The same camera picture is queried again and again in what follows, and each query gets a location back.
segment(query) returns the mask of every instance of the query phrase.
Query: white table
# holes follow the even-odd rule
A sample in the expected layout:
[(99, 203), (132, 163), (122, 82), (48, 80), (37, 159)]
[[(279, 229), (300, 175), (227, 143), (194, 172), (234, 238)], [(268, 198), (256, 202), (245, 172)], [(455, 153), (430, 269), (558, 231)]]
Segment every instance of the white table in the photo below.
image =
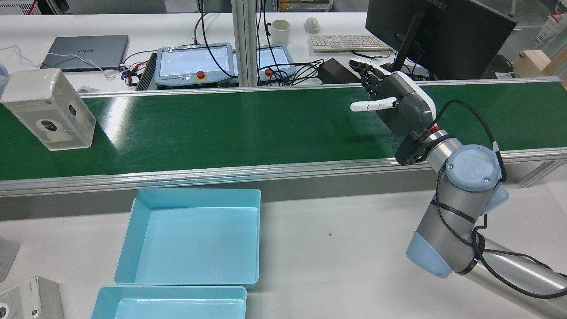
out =
[[(508, 186), (483, 233), (567, 271), (567, 167), (532, 188)], [(433, 191), (263, 203), (260, 281), (247, 319), (535, 318), (465, 278), (439, 279), (405, 256)], [(128, 213), (0, 222), (21, 245), (0, 291), (33, 275), (60, 284), (65, 317), (88, 319), (113, 284)]]
[[(354, 55), (351, 53), (314, 53), (307, 45), (308, 33), (305, 20), (314, 16), (321, 24), (320, 34), (370, 34), (365, 29), (366, 13), (270, 13), (266, 21), (286, 19), (291, 24), (288, 49), (295, 62), (336, 58), (344, 65)], [(0, 48), (17, 44), (22, 55), (36, 65), (43, 62), (53, 40), (58, 36), (128, 35), (130, 44), (125, 55), (161, 47), (192, 44), (193, 28), (200, 14), (138, 14), (138, 15), (38, 15), (3, 16), (0, 19)], [(209, 43), (230, 42), (234, 47), (231, 14), (208, 14), (205, 17)], [(201, 28), (197, 37), (203, 43)], [(261, 45), (267, 44), (264, 28), (260, 28)], [(150, 53), (142, 53), (128, 59), (128, 63), (146, 61)], [(0, 64), (10, 73), (34, 70), (37, 67), (22, 60), (13, 49), (0, 51)], [(106, 79), (102, 72), (65, 73), (71, 84), (93, 87), (106, 92), (133, 91), (124, 81)]]

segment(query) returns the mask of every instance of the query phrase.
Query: blue plastic tray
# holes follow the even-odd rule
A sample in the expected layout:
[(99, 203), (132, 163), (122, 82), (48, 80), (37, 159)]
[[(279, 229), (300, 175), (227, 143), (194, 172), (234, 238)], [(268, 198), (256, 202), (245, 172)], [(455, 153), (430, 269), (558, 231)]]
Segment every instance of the blue plastic tray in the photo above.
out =
[(244, 319), (244, 287), (105, 286), (91, 319)]
[(259, 240), (259, 190), (141, 189), (114, 281), (251, 288), (258, 281)]

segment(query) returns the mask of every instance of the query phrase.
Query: keyboard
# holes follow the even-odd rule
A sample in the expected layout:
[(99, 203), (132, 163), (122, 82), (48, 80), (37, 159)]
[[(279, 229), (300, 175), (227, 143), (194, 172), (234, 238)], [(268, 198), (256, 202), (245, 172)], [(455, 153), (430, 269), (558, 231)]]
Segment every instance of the keyboard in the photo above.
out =
[(309, 45), (317, 52), (388, 51), (389, 45), (373, 35), (310, 35)]

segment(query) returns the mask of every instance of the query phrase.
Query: robotic arm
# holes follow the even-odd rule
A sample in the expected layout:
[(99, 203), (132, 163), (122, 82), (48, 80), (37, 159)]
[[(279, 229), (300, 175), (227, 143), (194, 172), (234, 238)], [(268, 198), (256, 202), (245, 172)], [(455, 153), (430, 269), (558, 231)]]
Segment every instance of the robotic arm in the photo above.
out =
[[(486, 228), (485, 214), (508, 199), (496, 142), (494, 150), (463, 146), (435, 125), (435, 104), (407, 75), (358, 59), (349, 65), (371, 98), (350, 109), (376, 111), (403, 138), (395, 155), (399, 164), (427, 160), (438, 173), (437, 191), (413, 234), (408, 258), (440, 278), (463, 275), (542, 318), (567, 318), (564, 275), (477, 232)], [(475, 226), (481, 217), (484, 226)]]

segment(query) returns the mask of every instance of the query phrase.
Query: monitor stand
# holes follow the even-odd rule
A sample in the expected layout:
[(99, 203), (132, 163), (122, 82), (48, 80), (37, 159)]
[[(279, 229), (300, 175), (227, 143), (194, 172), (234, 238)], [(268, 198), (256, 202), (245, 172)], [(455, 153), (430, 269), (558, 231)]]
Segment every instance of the monitor stand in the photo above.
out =
[[(423, 11), (418, 11), (413, 15), (412, 21), (409, 24), (408, 32), (405, 35), (396, 35), (397, 37), (403, 37), (400, 49), (398, 50), (396, 60), (392, 63), (386, 63), (381, 65), (381, 67), (389, 70), (390, 72), (401, 71), (404, 66), (405, 60), (408, 57), (409, 50), (411, 49), (413, 42), (416, 38), (417, 31), (420, 29), (421, 22), (426, 16)], [(432, 72), (429, 72), (429, 78), (434, 79), (435, 76)]]

